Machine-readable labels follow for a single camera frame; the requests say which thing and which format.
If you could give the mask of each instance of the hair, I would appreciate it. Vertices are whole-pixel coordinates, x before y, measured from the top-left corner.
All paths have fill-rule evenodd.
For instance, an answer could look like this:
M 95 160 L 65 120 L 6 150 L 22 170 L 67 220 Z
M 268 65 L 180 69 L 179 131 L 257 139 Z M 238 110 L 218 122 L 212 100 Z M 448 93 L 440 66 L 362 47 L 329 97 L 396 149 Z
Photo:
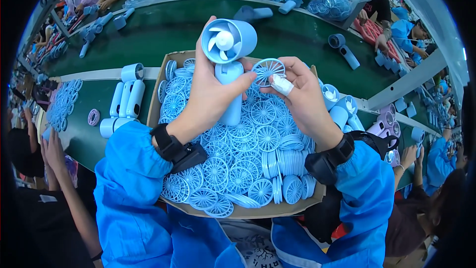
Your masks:
M 429 44 L 427 47 L 426 47 L 426 52 L 428 53 L 428 55 L 430 55 L 431 53 L 433 53 L 435 50 L 437 49 L 437 45 L 436 44 Z
M 405 3 L 405 6 L 407 7 L 408 13 L 411 14 L 412 13 L 412 8 L 406 3 Z
M 438 236 L 438 241 L 433 243 L 439 248 L 440 241 L 454 226 L 461 211 L 462 199 L 465 195 L 466 173 L 464 169 L 451 172 L 441 186 L 441 191 L 436 201 L 441 201 L 440 223 L 435 226 L 433 234 Z
M 63 5 L 62 6 L 57 6 L 57 7 L 54 8 L 54 11 L 55 11 L 55 13 L 57 13 L 59 11 L 62 11 L 63 9 L 64 9 Z

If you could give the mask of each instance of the blue sleeve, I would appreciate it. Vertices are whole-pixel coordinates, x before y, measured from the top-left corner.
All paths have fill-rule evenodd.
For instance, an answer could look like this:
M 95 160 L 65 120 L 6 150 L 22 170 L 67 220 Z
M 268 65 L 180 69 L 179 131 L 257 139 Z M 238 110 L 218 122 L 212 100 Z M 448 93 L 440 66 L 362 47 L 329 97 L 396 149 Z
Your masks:
M 153 206 L 172 164 L 151 144 L 151 128 L 129 122 L 111 136 L 96 164 L 96 220 L 104 267 L 169 267 L 171 225 Z
M 367 144 L 355 141 L 354 155 L 336 171 L 336 188 L 342 192 L 339 216 L 350 232 L 333 242 L 327 255 L 333 261 L 360 255 L 369 258 L 369 267 L 382 267 L 394 202 L 393 170 Z
M 412 54 L 412 60 L 413 60 L 417 65 L 419 65 L 419 64 L 422 62 L 423 59 L 421 58 L 421 56 L 420 56 L 419 54 L 413 53 L 413 54 Z
M 398 17 L 400 20 L 407 20 L 408 21 L 408 11 L 401 6 L 393 7 L 392 12 Z
M 449 173 L 456 169 L 456 161 L 450 161 L 446 155 L 446 139 L 437 139 L 428 152 L 428 162 L 426 164 L 426 174 L 428 183 L 439 188 L 448 177 Z
M 408 21 L 399 20 L 392 24 L 392 37 L 395 40 L 395 43 L 405 50 L 408 53 L 413 52 L 413 45 L 408 39 L 408 34 L 410 33 L 407 26 Z

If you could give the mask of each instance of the white fan blade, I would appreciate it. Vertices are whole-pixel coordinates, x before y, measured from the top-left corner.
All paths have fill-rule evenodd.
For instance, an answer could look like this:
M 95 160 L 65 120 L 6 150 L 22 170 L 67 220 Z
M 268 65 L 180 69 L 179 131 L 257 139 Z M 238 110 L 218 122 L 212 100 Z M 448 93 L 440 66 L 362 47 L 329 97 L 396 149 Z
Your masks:
M 239 31 L 238 31 L 238 28 L 236 28 L 233 24 L 231 24 L 230 22 L 228 23 L 228 28 L 231 32 L 231 35 L 233 35 L 233 39 L 235 40 L 235 42 L 239 42 L 241 41 L 241 37 L 239 36 Z
M 215 37 L 212 37 L 210 39 L 210 41 L 208 42 L 208 51 L 210 52 L 211 51 L 211 48 L 213 48 L 213 46 L 215 45 L 215 42 L 216 42 L 216 38 Z
M 225 51 L 220 50 L 220 58 L 223 59 L 223 60 L 228 60 L 228 57 L 225 54 Z
M 328 99 L 332 99 L 332 98 L 333 98 L 332 92 L 330 92 L 329 90 L 326 90 L 326 92 L 324 93 L 324 95 L 325 95 L 326 98 L 328 98 Z
M 225 23 L 220 23 L 211 27 L 208 31 L 228 31 L 228 26 Z
M 233 51 L 238 54 L 238 52 L 241 50 L 241 42 L 237 42 L 234 46 L 233 46 Z

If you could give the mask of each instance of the red tray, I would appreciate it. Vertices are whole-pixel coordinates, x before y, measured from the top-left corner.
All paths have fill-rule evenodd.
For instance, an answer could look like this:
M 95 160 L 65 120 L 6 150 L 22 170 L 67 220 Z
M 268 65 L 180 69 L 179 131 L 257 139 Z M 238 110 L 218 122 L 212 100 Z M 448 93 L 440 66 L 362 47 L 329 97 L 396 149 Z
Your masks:
M 359 20 L 355 19 L 354 26 L 362 35 L 362 37 L 364 38 L 364 41 L 374 46 L 375 46 L 375 40 L 377 39 L 377 37 L 384 32 L 384 30 L 380 26 L 375 24 L 375 22 L 372 20 L 368 20 L 367 23 L 365 23 L 365 25 L 362 27 L 360 26 Z M 388 45 L 388 56 L 390 58 L 395 58 L 397 63 L 400 63 L 400 58 L 398 57 L 398 54 L 392 42 L 388 41 L 387 45 Z

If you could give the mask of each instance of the black wrist strap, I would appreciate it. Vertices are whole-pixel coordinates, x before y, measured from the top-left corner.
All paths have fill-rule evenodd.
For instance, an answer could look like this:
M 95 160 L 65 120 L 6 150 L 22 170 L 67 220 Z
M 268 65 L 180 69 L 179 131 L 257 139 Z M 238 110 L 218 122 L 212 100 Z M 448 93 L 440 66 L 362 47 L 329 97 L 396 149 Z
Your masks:
M 159 124 L 150 132 L 157 142 L 156 151 L 166 161 L 172 162 L 171 173 L 175 174 L 203 163 L 207 159 L 207 153 L 200 144 L 182 145 L 173 135 L 166 130 L 167 123 Z
M 319 183 L 333 185 L 337 182 L 336 168 L 354 155 L 354 139 L 344 134 L 339 144 L 320 153 L 311 153 L 306 157 L 304 167 Z

